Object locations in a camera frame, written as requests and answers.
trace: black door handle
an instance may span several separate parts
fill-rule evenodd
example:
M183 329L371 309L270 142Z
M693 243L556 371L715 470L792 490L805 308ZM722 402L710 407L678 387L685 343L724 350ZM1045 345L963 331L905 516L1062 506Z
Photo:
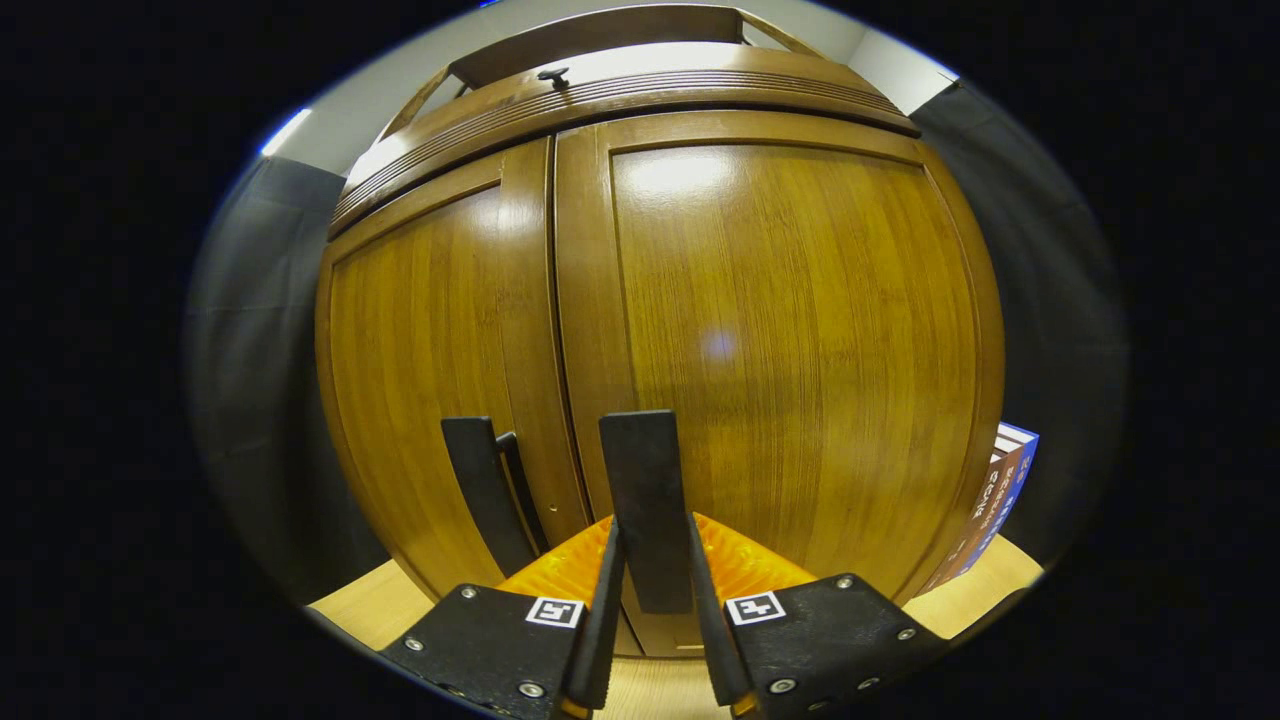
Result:
M502 574L509 578L550 550L529 492L516 433L494 437L489 418L444 418L440 429L471 519ZM507 456L509 486L499 455ZM526 525L532 543L525 534Z

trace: orange textured pad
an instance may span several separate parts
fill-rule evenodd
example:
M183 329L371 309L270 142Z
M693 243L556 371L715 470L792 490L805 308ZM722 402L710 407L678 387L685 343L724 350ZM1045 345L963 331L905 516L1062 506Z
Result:
M590 610L612 524L613 515L609 515L525 565L497 589L535 597L581 600Z
M803 585L818 579L777 552L705 515L694 512L694 521L703 538L703 551L721 605L731 597Z

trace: wood grain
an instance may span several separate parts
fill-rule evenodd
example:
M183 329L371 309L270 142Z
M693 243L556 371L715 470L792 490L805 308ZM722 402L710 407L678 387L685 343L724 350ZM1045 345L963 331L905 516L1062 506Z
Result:
M596 419L672 409L690 510L818 577L914 594L979 489L1004 361L998 307L979 325L974 297L996 292L972 272L986 256L923 158L895 133L744 110L558 136L564 368L596 516ZM690 618L623 603L646 653L698 652L677 650Z
M515 430L548 539L586 527L556 359L547 237L550 143L460 168L353 227L324 255L321 392L366 518L424 592L493 585L440 419Z
M904 610L922 625L951 638L1009 593L1028 587L1041 568L1001 536L969 573L911 600ZM376 568L311 603L335 625L374 650L387 647L431 607L394 562ZM723 720L701 660L614 657L602 720Z
M435 607L435 602L396 560L388 560L311 607L351 637L380 651Z
M567 90L538 72L568 67ZM500 147L604 115L692 106L758 106L845 117L919 136L849 67L724 42L664 42L589 53L493 82L388 133L356 161L330 225L356 220L430 177Z

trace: cabinet knob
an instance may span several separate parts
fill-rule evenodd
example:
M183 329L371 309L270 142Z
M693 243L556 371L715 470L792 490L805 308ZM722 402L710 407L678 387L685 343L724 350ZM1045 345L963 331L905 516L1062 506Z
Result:
M564 90L568 87L568 81L562 76L568 72L568 68L556 68L554 70L543 70L538 73L538 79L552 81L552 87L556 90Z

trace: cabinet door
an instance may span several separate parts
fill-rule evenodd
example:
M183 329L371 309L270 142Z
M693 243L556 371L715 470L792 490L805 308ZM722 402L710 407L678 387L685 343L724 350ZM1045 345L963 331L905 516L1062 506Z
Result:
M433 600L503 579L442 418L516 432L553 546L586 527L552 311L549 152L543 138L458 168L324 254L316 356L338 455L374 530Z
M961 532L1001 407L995 277L920 142L716 110L561 133L564 369L596 516L598 420L671 409L685 501L818 577L906 602ZM625 607L648 655L692 615Z

